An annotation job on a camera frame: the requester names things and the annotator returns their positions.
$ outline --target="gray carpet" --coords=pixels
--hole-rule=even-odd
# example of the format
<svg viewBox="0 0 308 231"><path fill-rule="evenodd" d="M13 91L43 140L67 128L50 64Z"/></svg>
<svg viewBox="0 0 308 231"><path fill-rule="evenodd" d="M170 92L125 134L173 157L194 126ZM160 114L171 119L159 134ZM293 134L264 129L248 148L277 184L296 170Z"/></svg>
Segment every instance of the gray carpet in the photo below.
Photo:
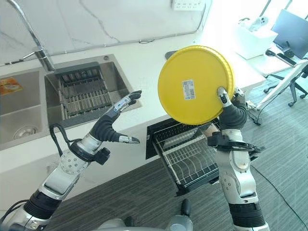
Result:
<svg viewBox="0 0 308 231"><path fill-rule="evenodd" d="M265 82L272 85L273 79ZM308 79L298 81L308 89ZM263 87L247 97L259 102ZM308 225L308 97L293 108L287 89L261 114L263 124L249 120L243 137L266 150L252 165L281 192ZM253 168L257 192L266 221L272 231L306 230L274 188ZM89 231L111 218L133 216L137 226L164 228L179 213L184 198L192 202L191 219L195 231L231 231L229 207L219 184L204 185L186 196L174 197L175 188L160 160L153 161L121 177L63 202L54 214L48 231Z"/></svg>

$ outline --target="sticker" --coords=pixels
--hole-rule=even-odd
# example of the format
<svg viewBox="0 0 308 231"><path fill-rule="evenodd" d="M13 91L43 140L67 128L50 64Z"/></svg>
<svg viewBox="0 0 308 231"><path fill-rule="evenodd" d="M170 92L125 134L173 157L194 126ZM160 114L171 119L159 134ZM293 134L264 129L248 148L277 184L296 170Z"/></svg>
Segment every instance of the sticker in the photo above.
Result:
<svg viewBox="0 0 308 231"><path fill-rule="evenodd" d="M15 78L3 78L0 79L0 95L6 95L22 90Z"/></svg>
<svg viewBox="0 0 308 231"><path fill-rule="evenodd" d="M182 82L184 99L185 100L195 100L196 94L194 92L194 83L192 79Z"/></svg>

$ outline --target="power outlet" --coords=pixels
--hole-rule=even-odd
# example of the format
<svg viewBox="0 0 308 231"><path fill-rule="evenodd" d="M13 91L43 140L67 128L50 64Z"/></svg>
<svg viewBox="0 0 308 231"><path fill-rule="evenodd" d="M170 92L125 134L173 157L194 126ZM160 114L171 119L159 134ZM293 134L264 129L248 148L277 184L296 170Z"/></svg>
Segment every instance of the power outlet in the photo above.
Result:
<svg viewBox="0 0 308 231"><path fill-rule="evenodd" d="M172 0L175 11L202 11L206 0Z"/></svg>

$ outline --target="computer monitor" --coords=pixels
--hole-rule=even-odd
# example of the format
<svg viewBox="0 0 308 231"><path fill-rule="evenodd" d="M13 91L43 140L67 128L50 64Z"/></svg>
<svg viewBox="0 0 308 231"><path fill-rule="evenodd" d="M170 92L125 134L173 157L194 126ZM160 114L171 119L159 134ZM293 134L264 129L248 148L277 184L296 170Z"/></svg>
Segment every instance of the computer monitor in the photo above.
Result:
<svg viewBox="0 0 308 231"><path fill-rule="evenodd" d="M274 43L282 48L288 47L300 59L308 52L308 21L282 10L278 16L272 31L278 33Z"/></svg>

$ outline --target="sink drain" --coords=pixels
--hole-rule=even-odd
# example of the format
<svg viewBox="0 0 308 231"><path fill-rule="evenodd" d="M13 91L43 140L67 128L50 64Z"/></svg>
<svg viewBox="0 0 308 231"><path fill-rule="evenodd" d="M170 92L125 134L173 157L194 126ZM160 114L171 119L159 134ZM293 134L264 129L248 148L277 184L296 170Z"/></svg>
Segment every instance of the sink drain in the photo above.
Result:
<svg viewBox="0 0 308 231"><path fill-rule="evenodd" d="M24 126L20 129L18 129L17 132L15 132L14 140L33 135L37 132L37 130L38 129L35 126Z"/></svg>

